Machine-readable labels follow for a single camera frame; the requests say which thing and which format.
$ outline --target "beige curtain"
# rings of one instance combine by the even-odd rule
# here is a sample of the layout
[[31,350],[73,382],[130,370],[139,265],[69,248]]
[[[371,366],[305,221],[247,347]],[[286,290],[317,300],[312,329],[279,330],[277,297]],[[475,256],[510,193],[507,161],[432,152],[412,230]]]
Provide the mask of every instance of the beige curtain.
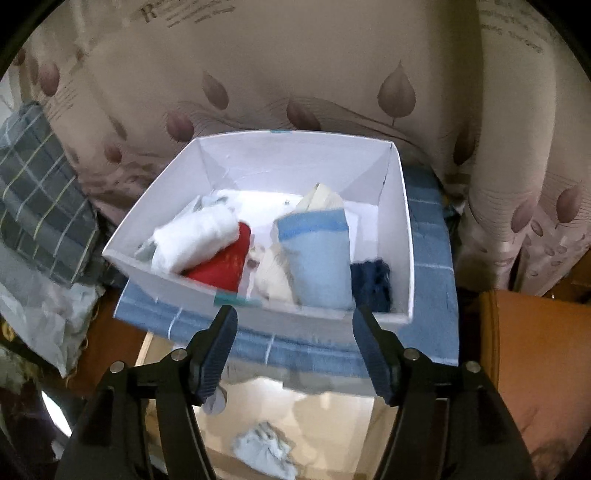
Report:
[[518,261],[543,294],[590,244],[591,86],[522,0],[69,0],[9,74],[115,222],[193,137],[300,128],[429,165],[462,212],[459,286]]

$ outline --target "gray plaid cloth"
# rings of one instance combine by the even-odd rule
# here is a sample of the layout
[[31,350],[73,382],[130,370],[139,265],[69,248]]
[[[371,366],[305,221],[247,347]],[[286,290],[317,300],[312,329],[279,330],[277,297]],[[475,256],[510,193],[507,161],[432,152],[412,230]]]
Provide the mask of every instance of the gray plaid cloth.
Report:
[[105,236],[41,105],[29,102],[0,128],[0,239],[52,280],[113,282]]

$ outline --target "gray cloth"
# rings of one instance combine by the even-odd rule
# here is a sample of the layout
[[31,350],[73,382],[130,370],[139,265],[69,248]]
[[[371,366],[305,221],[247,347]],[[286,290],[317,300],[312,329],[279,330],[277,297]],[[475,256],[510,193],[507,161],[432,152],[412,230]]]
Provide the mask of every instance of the gray cloth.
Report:
[[37,102],[0,128],[0,239],[60,284],[117,283],[95,211]]

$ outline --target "metal screw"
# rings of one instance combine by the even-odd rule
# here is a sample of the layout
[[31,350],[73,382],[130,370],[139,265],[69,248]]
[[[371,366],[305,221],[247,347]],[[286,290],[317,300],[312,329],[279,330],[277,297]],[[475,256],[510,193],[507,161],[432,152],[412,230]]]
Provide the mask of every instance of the metal screw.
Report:
[[109,370],[112,374],[118,374],[125,368],[125,364],[121,360],[117,360],[113,362],[109,367]]
[[466,362],[466,370],[473,374],[477,374],[480,371],[480,365],[477,362],[470,360]]
[[419,352],[416,348],[407,348],[403,355],[405,359],[415,361],[420,358],[421,352]]
[[181,360],[185,360],[187,358],[187,351],[184,348],[177,348],[170,354],[170,358],[172,358],[175,362],[180,362]]

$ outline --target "open cardboard box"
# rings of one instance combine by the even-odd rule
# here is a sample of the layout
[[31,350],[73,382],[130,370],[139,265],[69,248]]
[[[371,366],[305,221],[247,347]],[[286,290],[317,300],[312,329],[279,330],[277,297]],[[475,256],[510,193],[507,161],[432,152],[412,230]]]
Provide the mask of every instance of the open cardboard box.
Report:
[[[290,338],[351,342],[352,312],[245,299],[179,275],[152,272],[149,264],[134,258],[156,227],[200,194],[241,190],[304,196],[317,183],[337,192],[358,216],[352,261],[380,257],[391,269],[392,310],[375,314],[378,322],[391,330],[409,323],[413,244],[400,157],[388,141],[304,131],[196,138],[137,201],[103,255],[149,295],[183,309],[213,318],[221,304],[231,303],[242,327]],[[256,226],[253,233],[256,241]]]

